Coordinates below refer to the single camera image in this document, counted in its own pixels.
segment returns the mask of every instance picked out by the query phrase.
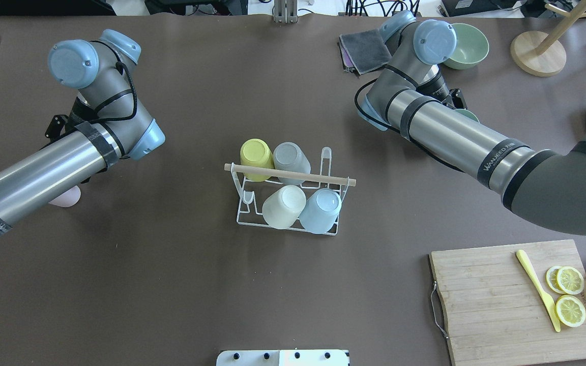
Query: blue joint cap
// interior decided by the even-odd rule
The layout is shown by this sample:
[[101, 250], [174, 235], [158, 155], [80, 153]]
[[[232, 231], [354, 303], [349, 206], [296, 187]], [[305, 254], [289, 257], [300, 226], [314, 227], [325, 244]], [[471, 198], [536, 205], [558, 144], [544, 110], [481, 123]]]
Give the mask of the blue joint cap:
[[414, 17], [413, 13], [409, 10], [398, 12], [388, 20], [384, 21], [384, 23], [381, 24], [381, 27], [379, 27], [379, 34], [381, 35], [381, 39], [384, 40], [384, 43], [388, 42], [393, 34], [397, 33], [400, 29], [404, 28], [410, 23], [413, 23], [415, 20], [416, 17]]
[[[384, 121], [383, 118], [381, 118], [381, 116], [379, 116], [379, 113], [377, 113], [374, 110], [374, 107], [372, 107], [372, 104], [370, 104], [370, 101], [368, 100], [368, 96], [366, 95], [365, 98], [363, 99], [363, 102], [361, 103], [361, 109], [367, 113], [370, 114], [370, 116], [377, 118], [377, 120], [379, 120], [380, 122], [386, 123]], [[362, 114], [359, 111], [359, 116], [361, 116], [361, 118], [365, 119], [368, 123], [370, 123], [370, 125], [373, 125], [374, 127], [377, 127], [379, 130], [381, 131], [386, 131], [388, 128], [383, 127], [382, 125], [379, 125], [379, 123], [375, 123], [372, 121], [372, 119], [367, 118], [364, 114]]]
[[103, 31], [100, 40], [109, 42], [115, 45], [124, 55], [128, 56], [130, 60], [133, 60], [135, 65], [139, 60], [141, 54], [140, 45], [130, 39], [130, 37], [117, 32], [116, 30], [106, 29]]
[[413, 47], [420, 61], [427, 65], [437, 65], [454, 53], [456, 31], [446, 21], [425, 20], [417, 26]]
[[165, 139], [164, 132], [162, 132], [154, 118], [153, 122], [151, 122], [146, 131], [144, 131], [142, 137], [137, 141], [137, 144], [135, 144], [135, 147], [130, 150], [128, 156], [133, 160], [139, 160], [145, 155], [148, 155], [151, 151], [159, 148], [160, 145], [164, 143]]
[[90, 85], [98, 74], [98, 54], [84, 40], [64, 40], [49, 51], [49, 71], [55, 79], [70, 88]]

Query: robotic arm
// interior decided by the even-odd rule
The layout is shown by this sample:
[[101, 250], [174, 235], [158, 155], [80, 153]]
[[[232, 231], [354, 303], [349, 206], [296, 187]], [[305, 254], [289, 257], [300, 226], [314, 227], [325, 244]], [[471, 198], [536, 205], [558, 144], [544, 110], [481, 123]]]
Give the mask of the robotic arm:
[[72, 114], [72, 130], [0, 172], [0, 235], [120, 158], [139, 160], [164, 142], [130, 76], [140, 52], [135, 41], [109, 29], [99, 40], [55, 44], [48, 58], [51, 73], [78, 89], [76, 104], [98, 118], [88, 121]]
[[380, 130], [399, 132], [440, 162], [476, 178], [519, 217], [586, 235], [586, 136], [565, 156], [535, 151], [428, 96], [442, 95], [444, 82], [428, 95], [419, 93], [442, 77], [437, 64], [453, 53], [456, 35], [443, 21], [418, 22], [407, 12], [395, 17], [396, 23], [384, 23], [380, 32], [389, 48], [398, 48], [357, 105], [362, 118]]

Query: cutting board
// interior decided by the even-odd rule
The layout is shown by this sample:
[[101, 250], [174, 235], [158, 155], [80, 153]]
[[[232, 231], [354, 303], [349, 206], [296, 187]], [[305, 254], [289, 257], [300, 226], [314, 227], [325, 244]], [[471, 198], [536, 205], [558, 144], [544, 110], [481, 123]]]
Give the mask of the cutting board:
[[447, 250], [430, 255], [442, 302], [451, 364], [515, 366], [586, 359], [586, 321], [553, 329], [537, 290], [516, 252], [530, 257], [542, 287], [551, 266], [572, 266], [584, 276], [576, 295], [586, 308], [586, 273], [572, 240]]

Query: knife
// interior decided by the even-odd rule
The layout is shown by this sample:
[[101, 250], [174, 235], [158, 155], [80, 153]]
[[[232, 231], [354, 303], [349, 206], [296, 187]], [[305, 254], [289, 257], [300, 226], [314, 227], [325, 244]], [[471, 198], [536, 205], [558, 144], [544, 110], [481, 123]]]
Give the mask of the knife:
[[518, 250], [517, 258], [519, 259], [519, 263], [521, 263], [523, 269], [526, 271], [526, 273], [528, 273], [528, 277], [531, 279], [531, 281], [533, 281], [533, 285], [535, 285], [539, 296], [542, 298], [555, 331], [560, 331], [560, 319], [558, 319], [558, 316], [555, 314], [555, 302], [553, 301], [553, 297], [542, 288], [542, 284], [537, 279], [537, 274], [535, 273], [535, 269], [533, 268], [531, 260], [528, 258], [528, 254], [526, 254], [524, 250]]

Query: lemon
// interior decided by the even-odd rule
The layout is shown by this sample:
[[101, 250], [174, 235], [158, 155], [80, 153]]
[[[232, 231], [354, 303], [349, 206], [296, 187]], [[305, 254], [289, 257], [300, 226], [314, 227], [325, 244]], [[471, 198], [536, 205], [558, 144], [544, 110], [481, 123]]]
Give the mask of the lemon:
[[555, 275], [558, 287], [566, 294], [577, 295], [584, 289], [584, 279], [576, 268], [564, 266]]
[[555, 303], [555, 313], [566, 326], [579, 327], [586, 319], [584, 305], [576, 296], [560, 296]]
[[560, 266], [552, 266], [551, 268], [546, 271], [546, 284], [551, 288], [551, 290], [557, 292], [558, 294], [565, 294], [564, 291], [560, 289], [558, 286], [558, 280], [556, 276], [558, 275], [558, 269], [562, 267]]

